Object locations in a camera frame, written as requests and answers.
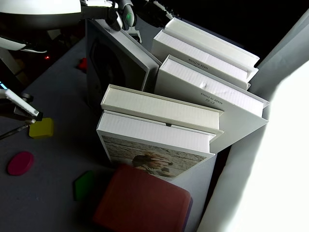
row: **white curtain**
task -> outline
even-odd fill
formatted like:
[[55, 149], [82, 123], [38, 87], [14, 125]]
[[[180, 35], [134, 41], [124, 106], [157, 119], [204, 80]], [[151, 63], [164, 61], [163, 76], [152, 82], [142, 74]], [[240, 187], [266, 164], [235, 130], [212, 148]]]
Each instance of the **white curtain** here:
[[232, 146], [198, 232], [309, 231], [309, 11], [259, 69], [269, 123]]

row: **yellow cube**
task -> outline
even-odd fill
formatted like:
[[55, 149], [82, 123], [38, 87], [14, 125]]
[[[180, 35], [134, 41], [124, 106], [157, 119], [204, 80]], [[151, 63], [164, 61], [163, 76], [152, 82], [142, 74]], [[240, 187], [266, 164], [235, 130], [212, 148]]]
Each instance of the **yellow cube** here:
[[47, 117], [41, 122], [30, 125], [29, 136], [33, 139], [52, 137], [54, 134], [54, 121]]

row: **person on book cover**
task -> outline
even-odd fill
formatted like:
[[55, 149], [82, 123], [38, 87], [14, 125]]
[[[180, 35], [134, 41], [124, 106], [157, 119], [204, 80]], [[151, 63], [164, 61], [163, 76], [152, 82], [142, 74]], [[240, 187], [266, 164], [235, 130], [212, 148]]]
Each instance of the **person on book cover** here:
[[132, 160], [132, 164], [135, 168], [146, 171], [151, 175], [174, 177], [174, 175], [170, 173], [169, 168], [167, 168], [169, 165], [173, 165], [167, 155], [145, 151], [143, 155], [135, 156]]

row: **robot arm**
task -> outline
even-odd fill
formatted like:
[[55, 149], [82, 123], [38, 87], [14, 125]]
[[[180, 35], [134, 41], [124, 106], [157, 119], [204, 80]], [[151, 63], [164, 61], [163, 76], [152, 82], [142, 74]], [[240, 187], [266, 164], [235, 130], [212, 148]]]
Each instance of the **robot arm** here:
[[114, 30], [122, 28], [118, 4], [109, 0], [1, 0], [0, 47], [46, 52], [38, 31], [77, 24], [81, 19], [105, 19]]

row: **book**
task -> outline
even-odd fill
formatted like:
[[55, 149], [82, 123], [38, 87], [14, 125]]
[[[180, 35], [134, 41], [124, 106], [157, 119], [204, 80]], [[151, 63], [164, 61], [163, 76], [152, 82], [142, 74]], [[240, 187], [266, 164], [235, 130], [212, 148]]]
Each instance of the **book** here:
[[104, 111], [97, 133], [113, 164], [128, 164], [165, 180], [214, 156], [210, 134], [110, 111]]
[[219, 56], [228, 63], [231, 63], [239, 68], [247, 67], [249, 70], [254, 70], [253, 67], [260, 59], [258, 56], [229, 43], [217, 36], [214, 36], [204, 30], [194, 27], [177, 18], [173, 18], [165, 26], [165, 31], [173, 32], [183, 39], [189, 39], [195, 44], [206, 49], [206, 52], [214, 56]]
[[86, 32], [88, 102], [93, 109], [101, 114], [100, 102], [109, 84], [153, 92], [162, 64], [157, 58], [105, 20], [87, 20]]
[[93, 220], [113, 232], [183, 232], [192, 203], [188, 191], [121, 165]]
[[155, 94], [109, 85], [103, 110], [159, 121], [199, 131], [222, 134], [219, 117], [223, 111]]
[[179, 36], [172, 36], [170, 32], [161, 30], [153, 39], [151, 52], [161, 62], [168, 55], [172, 55], [244, 90], [249, 88], [248, 81], [252, 78], [253, 73], [238, 68], [186, 42], [180, 40]]
[[168, 56], [160, 67], [154, 92], [224, 111], [220, 117], [220, 130], [224, 134], [211, 143], [212, 153], [220, 152], [268, 122], [262, 118], [268, 101], [173, 56]]

